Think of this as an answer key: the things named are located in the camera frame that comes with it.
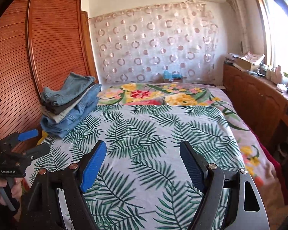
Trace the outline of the person's left hand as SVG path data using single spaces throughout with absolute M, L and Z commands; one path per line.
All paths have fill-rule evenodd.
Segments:
M 22 180 L 23 179 L 21 177 L 15 178 L 14 185 L 11 188 L 12 197 L 17 201 L 19 201 L 22 196 Z M 7 186 L 7 180 L 0 178 L 0 187 L 6 187 L 6 186 Z M 3 206 L 7 205 L 3 197 L 1 196 L 1 193 L 0 193 L 0 204 L 2 204 Z

